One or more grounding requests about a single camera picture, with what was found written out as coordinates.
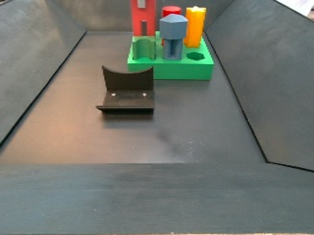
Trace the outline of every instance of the red block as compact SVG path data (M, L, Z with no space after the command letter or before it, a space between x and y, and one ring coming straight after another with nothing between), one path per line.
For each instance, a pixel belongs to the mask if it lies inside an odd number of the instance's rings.
M182 15L182 8L180 6L165 6L162 8L162 16L166 17L170 14Z
M156 36L157 32L157 0L145 1L145 8L141 8L138 0L132 0L134 36Z

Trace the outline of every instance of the green base plate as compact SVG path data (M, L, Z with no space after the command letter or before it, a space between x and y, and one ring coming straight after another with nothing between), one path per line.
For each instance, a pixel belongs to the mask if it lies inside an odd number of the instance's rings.
M214 60L208 46L202 39L200 48L188 48L184 46L184 58L181 61L164 60L162 38L157 32L157 59L153 61L148 57L133 59L133 47L128 58L128 67L130 72L146 70L154 66L156 79L189 79L210 80L214 70Z

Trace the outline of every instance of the blue block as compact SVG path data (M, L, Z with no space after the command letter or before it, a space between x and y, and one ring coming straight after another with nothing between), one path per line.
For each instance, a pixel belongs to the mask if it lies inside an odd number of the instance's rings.
M170 14L160 20L160 31L164 39L184 39L188 36L188 19Z
M184 49L184 40L165 39L164 42L164 60L168 61L181 61L182 60L182 49Z

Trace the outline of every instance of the black bracket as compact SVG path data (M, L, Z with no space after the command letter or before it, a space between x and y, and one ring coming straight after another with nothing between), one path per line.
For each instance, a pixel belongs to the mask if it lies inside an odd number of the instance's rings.
M136 73L121 73L105 66L102 68L107 93L103 105L97 108L103 112L153 112L156 108L154 67Z

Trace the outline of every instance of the orange peg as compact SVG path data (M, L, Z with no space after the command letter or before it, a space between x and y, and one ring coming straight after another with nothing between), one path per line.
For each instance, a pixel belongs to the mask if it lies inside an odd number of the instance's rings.
M202 43L202 30L204 21L206 16L206 8L204 7L189 7L188 8L188 37L185 44L189 48L200 48Z

